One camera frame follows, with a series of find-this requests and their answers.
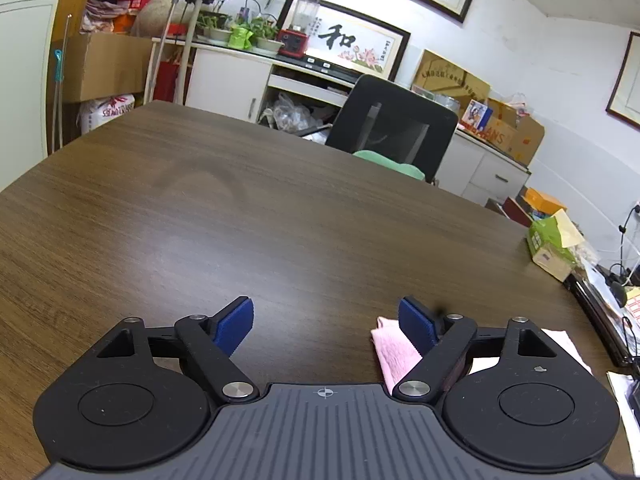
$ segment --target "pink towel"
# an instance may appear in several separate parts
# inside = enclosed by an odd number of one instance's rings
[[[544,332],[591,373],[591,369],[584,363],[566,332],[556,332],[554,330],[544,330]],[[385,378],[386,389],[391,393],[398,381],[418,364],[421,356],[414,348],[414,345],[411,344],[411,341],[400,330],[400,326],[395,319],[379,317],[378,328],[371,331],[371,336],[373,345],[376,347],[376,354],[378,354],[382,375]],[[497,357],[474,359],[469,373],[484,370],[497,364]]]

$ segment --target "cabinet handle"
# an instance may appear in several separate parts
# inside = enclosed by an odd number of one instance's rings
[[[254,106],[255,106],[255,97],[251,99],[251,104],[249,105],[249,115],[247,115],[247,119],[251,119],[251,116],[254,114]]]

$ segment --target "flower pot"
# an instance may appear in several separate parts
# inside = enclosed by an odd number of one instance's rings
[[[265,40],[264,38],[258,38],[255,46],[257,48],[261,48],[262,50],[268,50],[269,52],[277,52],[280,50],[280,47],[283,45],[284,43],[282,43],[281,41]]]
[[[222,41],[223,43],[228,43],[229,38],[231,37],[231,31],[222,30],[221,28],[208,28],[207,36],[209,36],[214,41]]]

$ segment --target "blue handle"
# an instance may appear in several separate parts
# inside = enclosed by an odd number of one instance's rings
[[[53,51],[53,55],[56,57],[56,83],[62,81],[62,51],[57,48]]]

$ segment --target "green plastic bag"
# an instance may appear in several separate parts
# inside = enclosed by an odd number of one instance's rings
[[[234,25],[231,27],[231,37],[229,38],[228,46],[239,50],[247,50],[251,48],[249,38],[252,37],[252,35],[253,33],[250,30]]]

